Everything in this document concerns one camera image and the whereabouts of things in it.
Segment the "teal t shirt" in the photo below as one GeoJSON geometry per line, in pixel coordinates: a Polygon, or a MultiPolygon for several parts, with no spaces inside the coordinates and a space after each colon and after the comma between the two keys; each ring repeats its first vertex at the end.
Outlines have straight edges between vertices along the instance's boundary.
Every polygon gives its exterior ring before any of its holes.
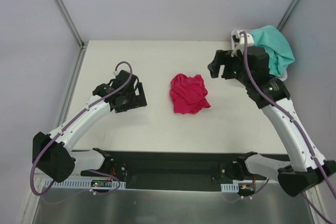
{"type": "Polygon", "coordinates": [[[290,44],[284,35],[274,26],[267,25],[249,32],[255,46],[263,47],[269,55],[270,74],[281,77],[287,67],[295,62],[290,44]]]}

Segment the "magenta t shirt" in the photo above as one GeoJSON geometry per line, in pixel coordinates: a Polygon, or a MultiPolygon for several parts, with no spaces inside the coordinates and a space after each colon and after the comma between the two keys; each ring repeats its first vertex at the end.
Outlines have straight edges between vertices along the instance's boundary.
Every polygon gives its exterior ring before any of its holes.
{"type": "Polygon", "coordinates": [[[202,109],[210,108],[207,94],[204,79],[200,74],[188,77],[179,73],[171,80],[169,95],[174,113],[197,114],[202,109]]]}

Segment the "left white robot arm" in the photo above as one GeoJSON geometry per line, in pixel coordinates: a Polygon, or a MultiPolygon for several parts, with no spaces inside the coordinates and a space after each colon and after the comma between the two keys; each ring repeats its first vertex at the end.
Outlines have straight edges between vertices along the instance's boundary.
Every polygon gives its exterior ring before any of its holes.
{"type": "Polygon", "coordinates": [[[110,112],[120,113],[147,105],[139,78],[125,70],[108,83],[98,85],[80,116],[71,117],[48,134],[37,133],[33,138],[33,163],[37,168],[61,183],[72,174],[84,175],[94,170],[99,176],[112,172],[111,156],[99,149],[74,151],[76,143],[102,117],[110,112]]]}

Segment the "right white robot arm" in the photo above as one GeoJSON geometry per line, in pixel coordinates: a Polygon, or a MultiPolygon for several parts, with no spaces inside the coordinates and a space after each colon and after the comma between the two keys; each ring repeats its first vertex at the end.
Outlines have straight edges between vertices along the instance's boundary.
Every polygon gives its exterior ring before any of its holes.
{"type": "Polygon", "coordinates": [[[212,78],[236,79],[262,110],[278,133],[289,156],[289,161],[267,158],[256,152],[239,156],[227,168],[227,175],[236,180],[261,175],[277,181],[284,192],[295,197],[318,185],[325,177],[335,174],[335,161],[327,160],[312,143],[298,119],[290,94],[284,83],[269,72],[269,55],[264,48],[247,49],[248,66],[243,52],[217,50],[214,60],[207,66],[212,78]]]}

